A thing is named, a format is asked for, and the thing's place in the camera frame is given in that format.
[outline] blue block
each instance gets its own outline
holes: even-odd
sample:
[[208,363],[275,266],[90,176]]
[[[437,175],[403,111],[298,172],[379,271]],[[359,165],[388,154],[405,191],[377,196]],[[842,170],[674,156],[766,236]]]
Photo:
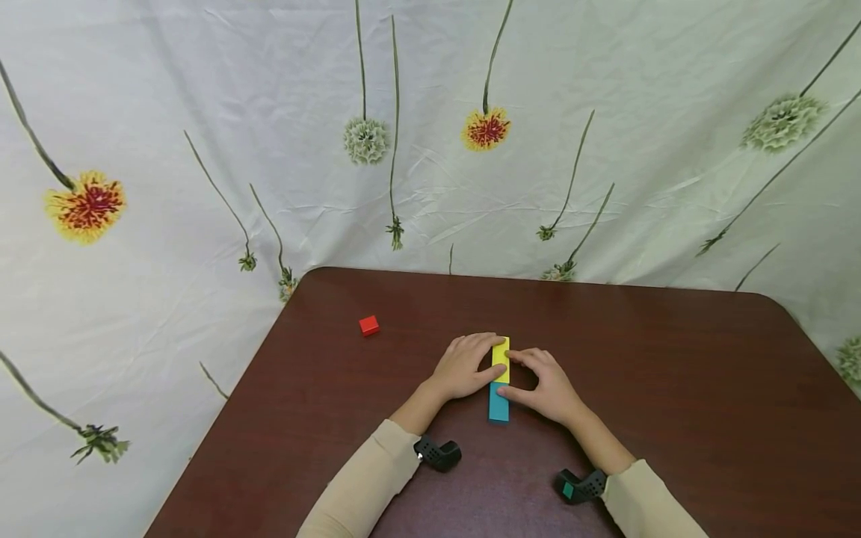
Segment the blue block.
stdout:
[[487,407],[487,418],[491,422],[508,422],[508,400],[496,394],[496,389],[507,384],[496,381],[490,384],[490,405]]

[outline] red flower center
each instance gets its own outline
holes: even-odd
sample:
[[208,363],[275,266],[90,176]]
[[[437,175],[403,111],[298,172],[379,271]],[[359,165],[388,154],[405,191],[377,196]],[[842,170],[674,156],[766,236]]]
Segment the red flower center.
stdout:
[[116,190],[117,182],[108,185],[85,183],[66,200],[63,221],[71,228],[93,229],[109,222],[109,215],[120,211],[122,199]]
[[491,115],[469,127],[469,138],[479,145],[494,144],[505,137],[509,123],[509,121],[500,121],[496,115]]

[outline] black wristband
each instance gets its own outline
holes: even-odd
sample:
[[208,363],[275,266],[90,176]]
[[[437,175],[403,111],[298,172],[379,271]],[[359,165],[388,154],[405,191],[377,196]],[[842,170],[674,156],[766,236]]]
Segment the black wristband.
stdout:
[[599,498],[606,486],[607,475],[600,470],[581,480],[571,471],[562,469],[553,480],[553,489],[568,504],[580,504]]
[[447,473],[461,460],[461,448],[454,441],[438,447],[430,437],[422,436],[412,449],[416,451],[419,461],[427,463],[440,473]]

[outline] hand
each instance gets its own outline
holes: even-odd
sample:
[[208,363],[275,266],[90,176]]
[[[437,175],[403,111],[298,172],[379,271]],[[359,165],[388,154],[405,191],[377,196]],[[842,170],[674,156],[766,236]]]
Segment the hand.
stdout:
[[504,364],[478,371],[482,357],[505,339],[495,332],[479,332],[451,341],[433,375],[425,382],[444,401],[469,396],[505,372]]
[[500,396],[526,405],[569,429],[577,417],[588,411],[565,371],[547,351],[538,348],[510,350],[507,355],[514,362],[535,372],[538,386],[534,391],[501,386],[497,391]]

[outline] left hand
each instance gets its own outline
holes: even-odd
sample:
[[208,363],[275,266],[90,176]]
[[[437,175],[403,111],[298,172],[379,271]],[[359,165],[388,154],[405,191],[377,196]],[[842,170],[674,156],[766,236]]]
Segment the left hand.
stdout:
[[443,401],[469,396],[505,372],[504,364],[478,371],[481,359],[490,348],[504,341],[495,332],[479,332],[455,338],[425,383]]

